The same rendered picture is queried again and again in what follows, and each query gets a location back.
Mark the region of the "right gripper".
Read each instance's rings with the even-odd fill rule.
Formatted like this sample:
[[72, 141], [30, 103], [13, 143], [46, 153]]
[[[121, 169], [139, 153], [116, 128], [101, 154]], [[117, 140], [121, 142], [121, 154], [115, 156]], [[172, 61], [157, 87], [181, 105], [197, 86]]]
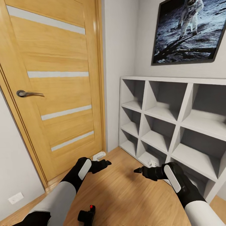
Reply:
[[134, 170], [134, 173], [142, 173], [142, 175], [146, 178], [149, 178], [153, 181], [157, 181], [159, 180], [157, 174], [156, 174], [156, 168], [157, 167], [151, 167], [148, 168], [146, 166], [143, 166], [141, 168], [137, 168]]

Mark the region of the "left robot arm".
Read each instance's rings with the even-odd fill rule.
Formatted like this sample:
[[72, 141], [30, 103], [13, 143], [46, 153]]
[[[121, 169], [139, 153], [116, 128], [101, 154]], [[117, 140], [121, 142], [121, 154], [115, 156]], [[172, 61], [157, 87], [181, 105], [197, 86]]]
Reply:
[[87, 157], [78, 159], [62, 181], [38, 203], [24, 219], [12, 226], [63, 226], [72, 202], [88, 172], [93, 174], [111, 165], [105, 159], [104, 151], [93, 155], [93, 161]]

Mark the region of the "digital camera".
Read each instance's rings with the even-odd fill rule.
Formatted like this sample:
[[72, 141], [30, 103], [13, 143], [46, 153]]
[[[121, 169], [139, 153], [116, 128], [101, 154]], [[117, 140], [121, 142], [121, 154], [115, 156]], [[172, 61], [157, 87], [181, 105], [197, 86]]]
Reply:
[[90, 211], [80, 211], [78, 215], [78, 221], [84, 222], [84, 226], [92, 226], [94, 215], [95, 215], [95, 206], [90, 205]]

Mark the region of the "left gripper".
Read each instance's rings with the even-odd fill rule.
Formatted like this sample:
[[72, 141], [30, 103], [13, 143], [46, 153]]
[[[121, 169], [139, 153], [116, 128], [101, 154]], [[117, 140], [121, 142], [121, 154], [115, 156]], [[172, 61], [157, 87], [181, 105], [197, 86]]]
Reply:
[[96, 162], [96, 169], [94, 172], [92, 172], [93, 174], [105, 169], [108, 165], [111, 165], [110, 161], [106, 161], [105, 159], [101, 160], [101, 161], [95, 161]]

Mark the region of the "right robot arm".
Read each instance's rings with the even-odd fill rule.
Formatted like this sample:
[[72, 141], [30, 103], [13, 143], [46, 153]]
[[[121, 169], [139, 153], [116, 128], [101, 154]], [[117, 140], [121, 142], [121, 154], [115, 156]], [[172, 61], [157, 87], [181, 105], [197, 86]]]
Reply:
[[218, 215], [212, 210], [199, 193], [198, 188], [184, 175], [182, 168], [175, 162], [162, 164], [160, 167], [154, 161], [148, 162], [149, 167], [143, 166], [134, 170], [142, 173], [153, 181], [159, 179], [169, 180], [177, 194], [191, 226], [226, 226]]

